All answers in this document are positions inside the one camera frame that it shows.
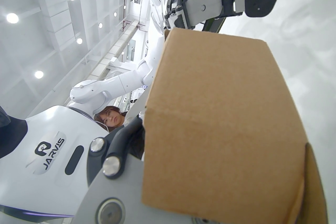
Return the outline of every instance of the purple light strip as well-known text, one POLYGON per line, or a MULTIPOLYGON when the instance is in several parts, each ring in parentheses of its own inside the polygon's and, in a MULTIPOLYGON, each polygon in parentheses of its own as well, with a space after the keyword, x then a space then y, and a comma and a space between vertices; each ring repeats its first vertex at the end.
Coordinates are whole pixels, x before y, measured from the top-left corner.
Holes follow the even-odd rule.
POLYGON ((28 215, 36 215, 36 216, 50 216, 50 217, 74 217, 74 215, 62 215, 62 214, 48 214, 48 213, 35 213, 35 212, 23 212, 24 214, 28 215))

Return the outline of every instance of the woman's hair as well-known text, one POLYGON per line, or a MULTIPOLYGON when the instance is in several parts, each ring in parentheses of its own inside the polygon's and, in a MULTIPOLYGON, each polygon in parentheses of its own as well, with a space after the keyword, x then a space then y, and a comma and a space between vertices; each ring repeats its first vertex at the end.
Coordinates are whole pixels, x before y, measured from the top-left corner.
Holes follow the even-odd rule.
MULTIPOLYGON (((107 126, 103 124, 104 121, 102 120, 101 115, 102 115, 102 114, 106 115, 106 114, 108 114, 111 110, 116 111, 117 113, 119 113, 119 114, 122 115, 122 116, 125 116, 126 113, 127 113, 127 111, 121 113, 121 112, 120 112, 120 108, 115 107, 115 106, 107 106, 106 108, 104 108, 100 113, 97 113, 97 114, 94 116, 94 118, 95 118, 94 120, 95 120, 96 122, 98 122, 98 124, 99 124, 102 128, 104 128, 104 129, 106 129, 107 126)), ((108 127, 108 131, 111 132, 111 131, 113 131, 115 128, 116 128, 116 127, 108 127)))

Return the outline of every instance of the black oval slot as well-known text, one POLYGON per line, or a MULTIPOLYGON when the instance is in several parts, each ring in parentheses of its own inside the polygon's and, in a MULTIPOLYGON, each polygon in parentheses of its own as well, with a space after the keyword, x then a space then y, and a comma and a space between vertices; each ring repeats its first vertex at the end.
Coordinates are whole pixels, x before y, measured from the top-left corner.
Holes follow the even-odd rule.
POLYGON ((65 167, 65 174, 71 175, 75 171, 83 152, 84 147, 82 145, 76 147, 69 162, 67 163, 67 166, 65 167))

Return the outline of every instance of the metal bolt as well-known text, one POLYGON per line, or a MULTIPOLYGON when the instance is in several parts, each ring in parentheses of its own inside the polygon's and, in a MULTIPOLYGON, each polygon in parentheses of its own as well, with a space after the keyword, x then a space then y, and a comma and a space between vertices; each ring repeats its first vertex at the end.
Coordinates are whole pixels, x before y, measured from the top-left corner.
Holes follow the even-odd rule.
POLYGON ((120 170, 120 160, 117 157, 108 157, 103 163, 103 173, 107 177, 116 175, 120 170))
POLYGON ((101 151, 101 149, 103 148, 104 146, 104 139, 102 139, 101 137, 98 137, 96 139, 94 139, 91 144, 90 144, 90 150, 91 152, 99 152, 101 151))
POLYGON ((125 206, 118 199, 105 201, 98 210, 99 224, 122 224, 125 221, 125 206))

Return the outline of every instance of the ceiling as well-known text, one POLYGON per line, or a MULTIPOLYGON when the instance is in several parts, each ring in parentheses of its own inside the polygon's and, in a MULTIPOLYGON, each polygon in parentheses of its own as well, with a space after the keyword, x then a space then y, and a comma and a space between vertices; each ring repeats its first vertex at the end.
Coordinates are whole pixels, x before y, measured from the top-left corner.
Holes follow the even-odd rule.
POLYGON ((88 77, 121 36, 128 3, 0 0, 0 105, 4 110, 25 118, 64 104, 71 87, 88 77), (9 13, 18 15, 17 23, 6 20, 9 13), (35 77, 36 71, 43 72, 41 79, 35 77))

